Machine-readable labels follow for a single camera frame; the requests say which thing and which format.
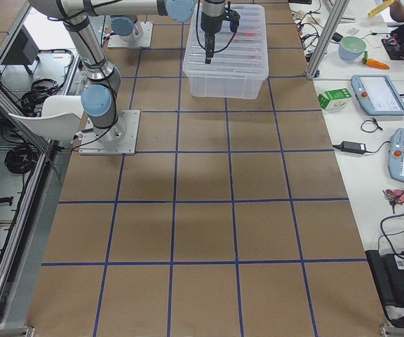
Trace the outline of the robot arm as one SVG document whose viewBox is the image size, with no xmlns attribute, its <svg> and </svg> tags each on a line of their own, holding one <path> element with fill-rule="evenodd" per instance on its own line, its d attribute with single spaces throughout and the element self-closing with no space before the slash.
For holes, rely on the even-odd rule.
<svg viewBox="0 0 404 337">
<path fill-rule="evenodd" d="M 137 41 L 143 37 L 144 31 L 136 15 L 111 16 L 111 29 L 124 41 Z"/>
<path fill-rule="evenodd" d="M 121 74 L 108 61 L 90 26 L 91 17 L 108 15 L 127 19 L 130 25 L 135 24 L 137 15 L 169 16 L 178 22 L 196 18 L 196 26 L 204 32 L 201 47 L 207 64 L 217 53 L 215 35 L 223 22 L 236 33 L 241 17 L 228 1 L 30 1 L 30 5 L 49 20 L 62 22 L 68 31 L 90 81 L 81 94 L 81 103 L 93 123 L 96 139 L 106 145 L 119 143 L 126 134 L 126 124 L 116 107 Z"/>
</svg>

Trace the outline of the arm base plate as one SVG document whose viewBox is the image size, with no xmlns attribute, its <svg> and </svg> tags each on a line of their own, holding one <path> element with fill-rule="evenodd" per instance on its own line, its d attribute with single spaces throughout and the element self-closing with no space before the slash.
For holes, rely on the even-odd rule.
<svg viewBox="0 0 404 337">
<path fill-rule="evenodd" d="M 112 19 L 111 29 L 108 48 L 137 49 L 149 48 L 151 45 L 153 22 L 133 22 L 128 18 L 117 17 Z"/>
<path fill-rule="evenodd" d="M 100 137 L 105 130 L 95 128 L 90 118 L 87 119 L 86 129 L 93 130 L 84 133 L 83 145 L 78 148 L 81 155 L 134 155 L 137 134 L 140 124 L 141 111 L 121 110 L 115 125 Z"/>
</svg>

